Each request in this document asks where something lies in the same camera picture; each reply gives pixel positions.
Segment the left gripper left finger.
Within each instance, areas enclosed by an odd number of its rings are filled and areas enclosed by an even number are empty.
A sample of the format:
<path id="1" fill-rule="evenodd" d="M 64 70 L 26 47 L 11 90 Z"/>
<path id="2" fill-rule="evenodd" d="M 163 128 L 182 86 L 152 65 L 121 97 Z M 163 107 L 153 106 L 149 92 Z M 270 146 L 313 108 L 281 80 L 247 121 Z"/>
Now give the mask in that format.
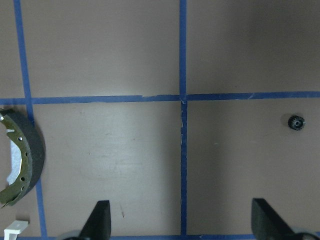
<path id="1" fill-rule="evenodd" d="M 111 206 L 109 200 L 96 203 L 84 227 L 80 231 L 80 240 L 109 240 L 111 237 Z"/>

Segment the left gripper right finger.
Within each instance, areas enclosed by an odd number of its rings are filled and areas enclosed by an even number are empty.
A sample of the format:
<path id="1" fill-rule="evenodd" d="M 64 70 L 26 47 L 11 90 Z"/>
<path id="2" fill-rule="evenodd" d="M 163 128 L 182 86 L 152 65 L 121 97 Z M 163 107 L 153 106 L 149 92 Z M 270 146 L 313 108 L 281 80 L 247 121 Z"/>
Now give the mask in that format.
<path id="1" fill-rule="evenodd" d="M 297 235 L 264 198 L 251 202 L 251 230 L 257 240 L 297 240 Z"/>

